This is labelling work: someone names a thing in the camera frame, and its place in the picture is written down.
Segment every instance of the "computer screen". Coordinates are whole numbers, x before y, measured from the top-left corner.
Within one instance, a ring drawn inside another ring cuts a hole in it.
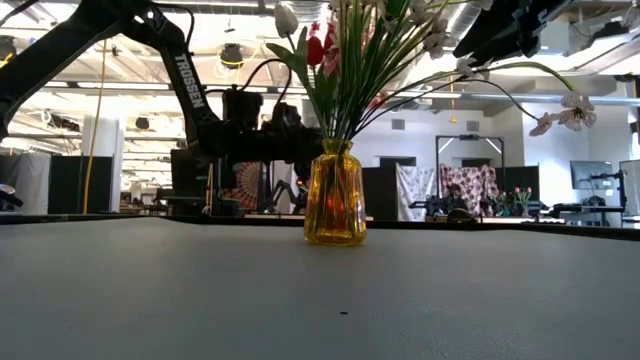
[[[613,165],[608,161],[572,161],[571,182],[576,190],[610,190],[614,179],[592,179],[592,176],[613,174]]]

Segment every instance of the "vase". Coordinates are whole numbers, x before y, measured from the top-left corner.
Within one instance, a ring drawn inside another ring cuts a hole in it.
[[[529,215],[529,204],[522,204],[522,217],[528,218]]]
[[[309,244],[357,246],[367,237],[362,165],[349,154],[353,143],[325,139],[313,161],[304,219]]]

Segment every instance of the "table surface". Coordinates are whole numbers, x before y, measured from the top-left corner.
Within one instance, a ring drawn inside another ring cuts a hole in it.
[[[162,219],[0,227],[0,359],[640,359],[640,243]]]

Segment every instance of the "patterned tapestry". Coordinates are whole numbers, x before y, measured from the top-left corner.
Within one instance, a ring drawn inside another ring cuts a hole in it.
[[[396,167],[398,221],[424,221],[426,209],[409,209],[414,201],[425,201],[435,193],[435,170],[432,168]]]
[[[440,193],[447,196],[447,188],[460,185],[462,199],[467,203],[469,211],[474,215],[481,215],[480,200],[486,196],[497,196],[496,170],[487,165],[477,168],[455,168],[440,165]]]

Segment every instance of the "red patterned fabric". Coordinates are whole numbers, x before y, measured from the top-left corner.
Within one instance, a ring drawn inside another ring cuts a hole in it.
[[[448,195],[449,186],[457,184],[462,190],[462,199],[469,211],[475,215],[482,214],[480,200],[487,196],[498,195],[496,170],[483,165],[479,168],[454,168],[440,165],[440,193]]]
[[[224,190],[222,196],[240,201],[241,209],[256,210],[260,163],[241,163],[234,166],[234,168],[236,169],[236,185],[238,187],[232,190]]]

